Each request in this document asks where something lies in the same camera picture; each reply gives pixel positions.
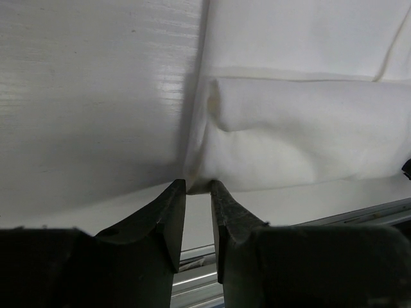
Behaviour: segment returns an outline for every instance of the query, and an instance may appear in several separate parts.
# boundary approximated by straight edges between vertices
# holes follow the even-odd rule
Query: white textured surface
[[[384,178],[411,158],[409,85],[217,78],[200,95],[207,111],[195,122],[189,187],[218,179],[230,191],[257,191]]]
[[[409,50],[403,21],[410,6],[410,0],[212,1],[202,73],[373,80],[397,36]]]
[[[201,14],[201,1],[0,0],[3,221],[181,176]]]

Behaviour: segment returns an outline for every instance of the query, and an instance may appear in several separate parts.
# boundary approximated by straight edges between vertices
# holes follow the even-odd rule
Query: black object
[[[411,248],[377,226],[269,227],[211,184],[226,308],[410,307]]]
[[[404,172],[404,175],[411,180],[411,159],[408,160],[405,165],[401,168],[401,170]]]
[[[169,307],[186,184],[91,237],[76,229],[0,230],[4,307]]]

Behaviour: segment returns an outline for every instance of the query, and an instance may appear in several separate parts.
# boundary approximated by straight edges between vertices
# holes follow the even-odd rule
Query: white fabric
[[[410,5],[410,0],[211,1],[202,73],[373,80],[403,31]],[[409,41],[410,32],[402,34]]]
[[[399,173],[411,157],[411,87],[370,81],[411,79],[410,6],[213,1],[189,187],[219,179],[249,191]]]

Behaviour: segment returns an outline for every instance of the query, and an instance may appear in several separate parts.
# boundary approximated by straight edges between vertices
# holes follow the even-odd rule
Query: white cloth
[[[398,35],[410,50],[411,32],[404,25],[410,5],[410,0],[211,1],[202,74],[373,80]]]
[[[249,191],[399,173],[411,158],[411,87],[370,81],[411,79],[410,6],[213,1],[189,188],[211,179]]]

